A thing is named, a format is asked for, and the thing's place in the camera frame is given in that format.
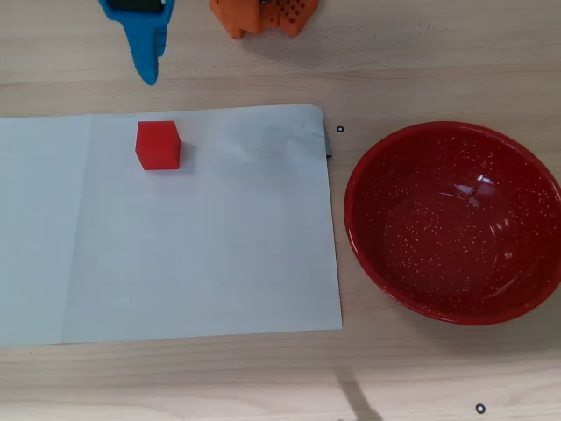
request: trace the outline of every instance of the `speckled red bowl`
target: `speckled red bowl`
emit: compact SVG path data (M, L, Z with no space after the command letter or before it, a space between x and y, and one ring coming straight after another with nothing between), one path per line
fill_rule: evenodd
M517 318L561 281L561 194L530 151L485 127L414 125L352 172L344 222L362 268L425 316Z

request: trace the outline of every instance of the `blue object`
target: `blue object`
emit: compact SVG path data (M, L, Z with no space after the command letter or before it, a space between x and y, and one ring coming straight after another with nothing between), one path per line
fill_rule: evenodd
M99 0L107 17L120 22L131 46L134 66L142 80L154 85L158 79L158 57L166 49L167 24L174 0L166 0L161 12L114 10L109 0Z

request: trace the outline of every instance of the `table surface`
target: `table surface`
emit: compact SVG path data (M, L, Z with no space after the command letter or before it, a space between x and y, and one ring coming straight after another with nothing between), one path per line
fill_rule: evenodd
M344 329L2 348L0 419L559 420L561 293L503 325L416 315L361 270L343 197L374 142L435 119L504 132L561 179L561 2L322 0L296 39L233 40L179 1L153 87L96 1L0 3L3 117L275 103L325 111Z

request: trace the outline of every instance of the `toy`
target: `toy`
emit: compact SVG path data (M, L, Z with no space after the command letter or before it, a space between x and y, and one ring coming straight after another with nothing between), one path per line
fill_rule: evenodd
M319 0L209 0L210 8L233 38L280 27L290 37L302 30Z
M166 49L167 24L174 0L99 0L107 17L120 22L131 47L134 66L142 80L154 85L158 57Z
M145 170L179 169L181 140L173 121L138 122L138 160Z

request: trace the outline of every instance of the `bowl rim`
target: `bowl rim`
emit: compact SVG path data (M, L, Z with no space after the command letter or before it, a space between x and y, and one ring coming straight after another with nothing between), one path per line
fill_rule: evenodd
M352 206L356 194L357 181L363 176L369 164L375 157L377 157L379 153L387 149L389 146L393 145L393 143L402 139L406 139L410 136L414 136L419 132L435 129L468 130L471 132L478 132L479 134L484 134L487 137L498 140L500 141L500 143L511 147L524 159L526 159L532 166L534 166L534 168L540 173L544 180L549 183L549 185L554 189L554 191L557 193L557 206L561 210L561 189L559 188L557 180L550 172L550 170L545 167L545 165L539 159L537 159L537 157L529 149L500 132L496 132L495 130L480 125L463 123L459 121L429 121L427 123L420 123L417 125L405 127L398 130L397 132L393 132L387 135L384 139L374 144L360 158L356 167L352 170L351 177L347 182L346 191L344 193L344 225L349 243L351 244L351 249L357 257L360 266L365 270L366 274L374 281L374 283L378 285L378 287L380 287L384 292L386 292L397 302L424 316L458 325L494 325L497 323L506 322L513 318L518 318L534 310L537 306L539 306L547 298L549 298L550 295L555 291L555 289L561 282L561 261L557 263L557 268L554 271L550 281L544 286L543 289L532 296L532 298L529 299L526 303L506 311L498 312L493 315L454 315L427 309L426 306L423 307L415 300L404 296L397 288L393 287L390 282L386 281L381 275L376 272L373 265L366 258L363 250L360 249L358 242L355 243L354 241L354 238L356 238L356 227L352 220Z

